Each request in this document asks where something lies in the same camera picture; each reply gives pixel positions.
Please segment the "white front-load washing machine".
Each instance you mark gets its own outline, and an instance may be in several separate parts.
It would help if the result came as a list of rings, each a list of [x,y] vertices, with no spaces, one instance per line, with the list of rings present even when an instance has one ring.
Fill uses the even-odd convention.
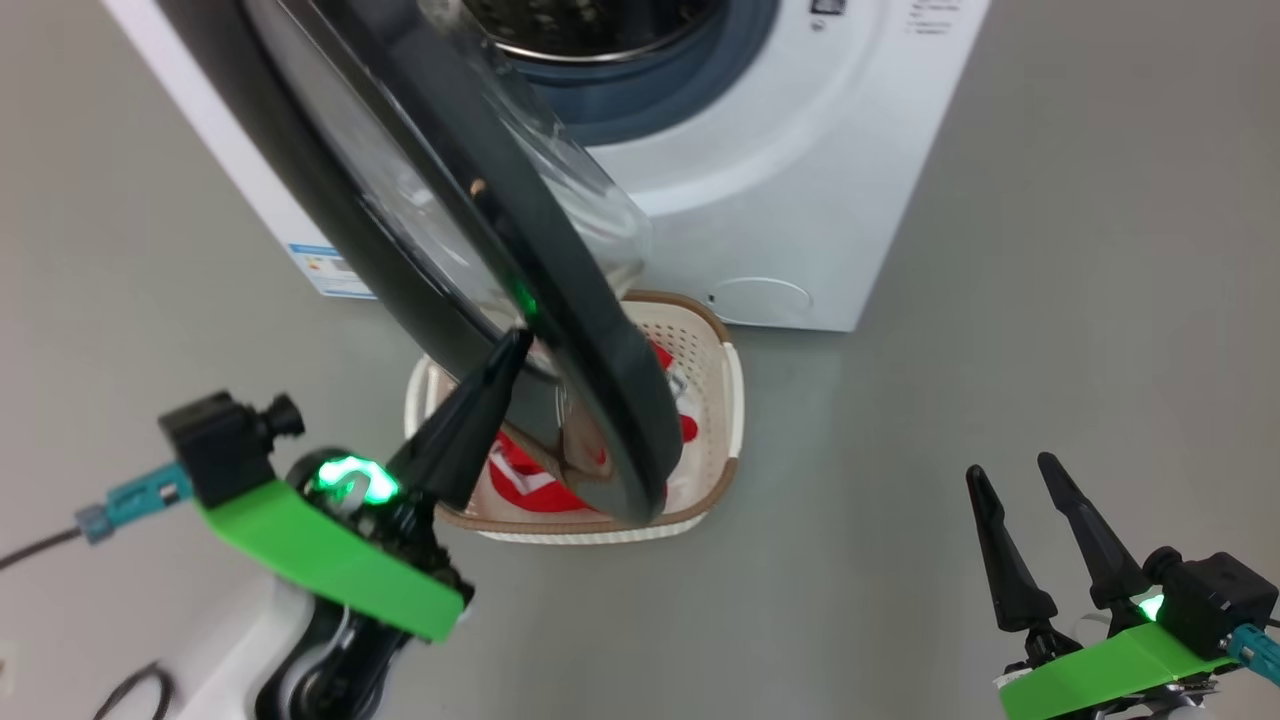
[[[100,0],[287,251],[329,245],[155,0]],[[992,0],[462,0],[655,227],[644,290],[794,283],[858,327]]]

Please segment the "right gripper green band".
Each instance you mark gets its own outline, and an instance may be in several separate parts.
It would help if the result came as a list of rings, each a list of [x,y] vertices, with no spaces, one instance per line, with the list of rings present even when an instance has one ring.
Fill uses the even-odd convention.
[[[1059,457],[1041,452],[1037,466],[1080,550],[1094,606],[1128,605],[1148,592],[1148,578]],[[1057,606],[1018,551],[986,470],[969,466],[965,482],[997,628],[1009,633],[1048,628]],[[1055,720],[1233,664],[1229,657],[1201,659],[1164,626],[1147,623],[1010,680],[1000,687],[1000,703],[1007,720]]]

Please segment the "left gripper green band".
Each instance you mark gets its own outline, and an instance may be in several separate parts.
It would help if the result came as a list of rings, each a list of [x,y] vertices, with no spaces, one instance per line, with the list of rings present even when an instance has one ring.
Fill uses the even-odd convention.
[[[328,450],[293,486],[266,457],[195,474],[205,521],[280,578],[426,642],[445,641],[471,585],[434,532],[436,505],[468,506],[506,420],[534,336],[506,333],[410,437],[388,469]]]

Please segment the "round white filter cover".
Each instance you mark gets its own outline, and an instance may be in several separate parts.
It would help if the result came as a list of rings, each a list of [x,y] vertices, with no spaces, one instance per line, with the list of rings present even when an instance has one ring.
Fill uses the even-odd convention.
[[[772,328],[809,327],[813,305],[801,287],[769,277],[722,281],[705,292],[704,302],[722,322]]]

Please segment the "black round glass washer door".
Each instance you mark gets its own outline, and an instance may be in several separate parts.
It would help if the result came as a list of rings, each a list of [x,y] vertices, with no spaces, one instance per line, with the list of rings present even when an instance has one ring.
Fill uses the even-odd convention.
[[[534,336],[500,432],[595,510],[653,520],[681,455],[621,305],[652,228],[462,0],[155,0],[253,149],[462,380]]]

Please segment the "blue energy label sticker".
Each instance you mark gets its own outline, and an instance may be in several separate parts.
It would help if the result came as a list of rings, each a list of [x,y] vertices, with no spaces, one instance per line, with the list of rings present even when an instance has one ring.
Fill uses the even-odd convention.
[[[321,296],[375,299],[358,274],[332,246],[288,243],[285,249]]]

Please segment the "cream perforated laundry basket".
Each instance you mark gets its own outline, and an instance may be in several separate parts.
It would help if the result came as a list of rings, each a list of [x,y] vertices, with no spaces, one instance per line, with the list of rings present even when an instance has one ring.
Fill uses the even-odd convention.
[[[494,541],[521,544],[593,546],[658,541],[691,530],[733,484],[745,424],[745,389],[739,354],[730,333],[704,305],[676,293],[634,292],[623,301],[630,319],[668,350],[701,405],[696,441],[701,470],[694,503],[663,511],[645,527],[623,527],[605,514],[527,512],[506,502],[483,470],[465,510],[439,507],[436,518]]]

